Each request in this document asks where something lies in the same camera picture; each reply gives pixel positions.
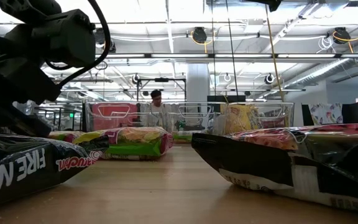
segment metal frame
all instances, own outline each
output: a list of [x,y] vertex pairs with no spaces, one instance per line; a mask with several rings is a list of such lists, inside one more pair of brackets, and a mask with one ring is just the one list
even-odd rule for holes
[[59,113],[59,119],[58,119],[58,126],[57,129],[58,131],[60,130],[60,123],[62,120],[62,113],[73,113],[73,124],[72,124],[72,129],[74,130],[75,127],[75,114],[79,113],[80,114],[80,129],[82,129],[81,125],[82,125],[82,112],[78,112],[75,110],[65,110],[64,108],[59,108],[59,112],[55,111],[55,110],[48,110],[48,109],[56,109],[56,108],[49,108],[49,107],[36,107],[35,109],[39,110],[39,111],[44,111],[45,112],[45,117],[47,115],[47,112],[53,112],[53,125],[55,125],[55,121],[56,121],[56,114]]
[[[146,83],[144,83],[144,85],[142,85],[142,87],[139,89],[141,81],[146,81]],[[136,82],[136,101],[139,101],[139,91],[142,90],[150,81],[155,81],[155,82],[173,81],[173,82],[175,82],[179,86],[179,88],[181,88],[185,92],[185,101],[186,101],[186,99],[187,99],[187,97],[186,97],[186,89],[187,89],[186,78],[140,78]],[[182,88],[181,85],[179,85],[179,83],[177,81],[183,81],[185,83],[185,88]]]

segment black cable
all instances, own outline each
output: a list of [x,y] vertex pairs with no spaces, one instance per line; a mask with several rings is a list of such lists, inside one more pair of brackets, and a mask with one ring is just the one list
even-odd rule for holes
[[105,61],[100,62],[99,65],[102,65],[102,67],[98,67],[98,65],[94,67],[96,70],[99,71],[106,70],[109,67],[109,65]]
[[234,83],[236,84],[236,95],[237,95],[237,102],[238,102],[239,101],[239,89],[237,88],[236,64],[234,63],[233,39],[232,39],[232,35],[231,35],[231,26],[230,26],[230,17],[229,17],[229,4],[227,3],[227,0],[226,0],[226,9],[227,9],[227,21],[228,21],[228,24],[229,24],[231,56],[232,56],[233,70],[234,70]]
[[71,66],[69,66],[69,65],[62,66],[62,67],[53,65],[52,63],[50,63],[49,60],[45,60],[45,63],[46,63],[49,67],[51,67],[52,69],[58,70],[58,71],[67,70],[67,69],[71,68]]
[[216,102],[216,65],[215,65],[215,32],[214,32],[214,1],[211,1],[211,17],[212,17],[212,53],[214,54],[214,92],[215,92],[215,102]]
[[0,53],[8,55],[26,55],[28,52],[17,46],[13,41],[0,37]]
[[95,11],[96,15],[98,16],[100,23],[102,25],[102,28],[103,28],[104,40],[106,41],[106,43],[104,45],[104,51],[100,55],[100,57],[98,59],[96,59],[93,63],[81,68],[77,72],[71,74],[69,77],[67,77],[63,81],[61,81],[59,83],[60,88],[63,87],[64,85],[66,85],[70,80],[73,80],[74,78],[84,74],[88,70],[91,70],[93,67],[97,66],[109,54],[109,49],[110,49],[110,45],[111,45],[111,36],[110,36],[110,30],[109,30],[109,26],[107,24],[106,18],[104,18],[103,12],[100,10],[100,7],[99,7],[98,3],[96,2],[96,0],[88,0],[88,2],[91,4],[93,10]]

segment dark hair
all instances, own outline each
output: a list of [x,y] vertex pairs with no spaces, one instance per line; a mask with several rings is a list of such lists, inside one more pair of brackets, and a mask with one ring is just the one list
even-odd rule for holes
[[160,90],[153,90],[152,93],[150,93],[150,96],[153,98],[161,96],[161,91]]

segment white pillar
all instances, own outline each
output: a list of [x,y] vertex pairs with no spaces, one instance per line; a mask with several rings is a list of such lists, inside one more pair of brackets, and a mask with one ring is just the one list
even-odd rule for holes
[[209,95],[208,64],[188,64],[186,85],[188,102],[206,102]]

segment ceiling pipe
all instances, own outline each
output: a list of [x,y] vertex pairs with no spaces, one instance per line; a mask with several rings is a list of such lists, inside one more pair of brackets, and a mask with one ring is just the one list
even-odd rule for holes
[[[358,53],[358,45],[354,48],[355,53]],[[347,50],[343,54],[351,54],[352,52],[350,50]],[[291,80],[287,81],[288,84],[284,85],[284,88],[290,88],[296,85],[308,85],[310,83],[315,83],[320,80],[324,80],[332,75],[336,75],[340,72],[346,71],[349,68],[352,68],[356,65],[356,59],[351,58],[344,58],[344,59],[338,59],[336,61],[333,61],[331,63],[325,63],[325,64],[319,64],[314,66],[313,68],[297,75],[296,77],[292,78]],[[259,98],[264,98],[272,93],[275,93],[277,91],[270,91],[267,93],[262,94],[259,96]]]

